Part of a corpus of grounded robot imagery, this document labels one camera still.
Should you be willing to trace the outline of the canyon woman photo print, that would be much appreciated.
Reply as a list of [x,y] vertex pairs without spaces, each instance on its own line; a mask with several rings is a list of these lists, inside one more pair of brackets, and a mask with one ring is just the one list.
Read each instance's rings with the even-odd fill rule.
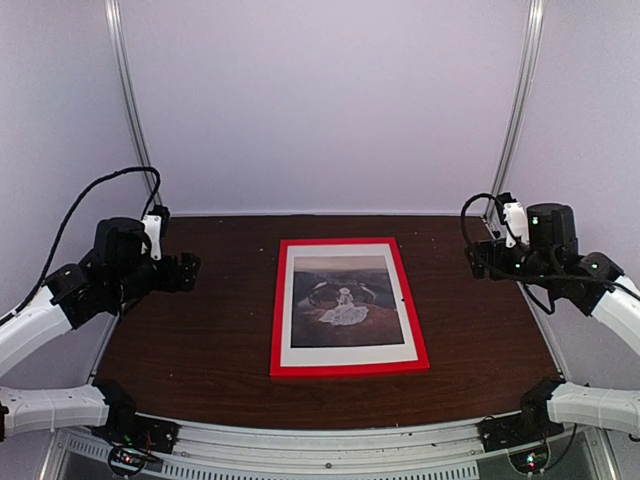
[[294,258],[293,348],[373,347],[403,342],[384,256]]

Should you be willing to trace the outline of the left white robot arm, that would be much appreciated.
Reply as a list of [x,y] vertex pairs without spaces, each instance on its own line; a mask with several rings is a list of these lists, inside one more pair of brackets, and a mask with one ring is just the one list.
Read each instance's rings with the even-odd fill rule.
[[[96,227],[92,249],[78,263],[46,276],[26,305],[1,320],[1,371],[101,314],[121,317],[152,292],[190,292],[201,260],[165,255],[168,213],[115,217]],[[110,441],[137,442],[144,433],[132,397],[115,381],[66,389],[1,390],[1,437],[87,426]]]

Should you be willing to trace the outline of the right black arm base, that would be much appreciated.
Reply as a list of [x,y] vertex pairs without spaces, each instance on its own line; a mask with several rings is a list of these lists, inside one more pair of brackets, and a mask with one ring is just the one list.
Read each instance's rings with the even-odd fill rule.
[[561,423],[550,419],[547,402],[565,381],[544,378],[520,399],[520,411],[503,417],[485,417],[478,433],[486,453],[543,441],[564,432]]

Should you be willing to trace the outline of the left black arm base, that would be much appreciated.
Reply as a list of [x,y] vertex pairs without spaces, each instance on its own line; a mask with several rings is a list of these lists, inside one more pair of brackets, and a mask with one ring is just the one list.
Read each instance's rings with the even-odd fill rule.
[[100,391],[108,407],[106,423],[91,428],[94,436],[153,453],[173,452],[179,431],[177,423],[139,414],[134,399],[114,380],[94,380],[91,386]]

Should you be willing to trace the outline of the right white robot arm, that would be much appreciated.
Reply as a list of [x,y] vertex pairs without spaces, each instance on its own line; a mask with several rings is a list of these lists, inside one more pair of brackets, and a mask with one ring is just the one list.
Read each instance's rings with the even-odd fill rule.
[[542,318],[561,366],[521,398],[512,430],[530,442],[563,423],[639,437],[639,288],[602,252],[583,253],[570,206],[523,206],[508,193],[480,193],[498,215],[491,239],[461,229],[476,279],[519,284]]

